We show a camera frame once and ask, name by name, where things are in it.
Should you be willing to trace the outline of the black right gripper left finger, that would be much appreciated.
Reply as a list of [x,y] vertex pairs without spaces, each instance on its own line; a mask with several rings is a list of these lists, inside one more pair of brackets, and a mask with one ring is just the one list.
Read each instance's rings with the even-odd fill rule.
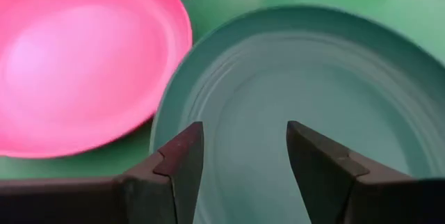
[[194,122],[119,175],[0,180],[0,224],[193,224],[203,158]]

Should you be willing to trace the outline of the teal plastic plate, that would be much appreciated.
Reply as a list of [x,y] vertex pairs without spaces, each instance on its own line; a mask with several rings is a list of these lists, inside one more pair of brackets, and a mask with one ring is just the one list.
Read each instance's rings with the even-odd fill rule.
[[155,117],[151,148],[204,127],[193,224],[310,224],[286,151],[296,120],[415,177],[445,177],[445,66],[327,8],[245,14],[200,40]]

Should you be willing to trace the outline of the pink plastic plate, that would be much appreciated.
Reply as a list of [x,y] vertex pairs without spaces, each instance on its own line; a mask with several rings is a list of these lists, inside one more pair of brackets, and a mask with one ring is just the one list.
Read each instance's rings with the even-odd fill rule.
[[0,0],[0,156],[62,157],[128,134],[192,43],[181,0]]

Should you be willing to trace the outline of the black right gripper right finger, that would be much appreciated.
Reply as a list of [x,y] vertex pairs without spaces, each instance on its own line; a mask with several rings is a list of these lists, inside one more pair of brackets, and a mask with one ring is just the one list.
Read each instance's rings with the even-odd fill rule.
[[312,224],[445,224],[445,178],[411,177],[297,121],[286,145]]

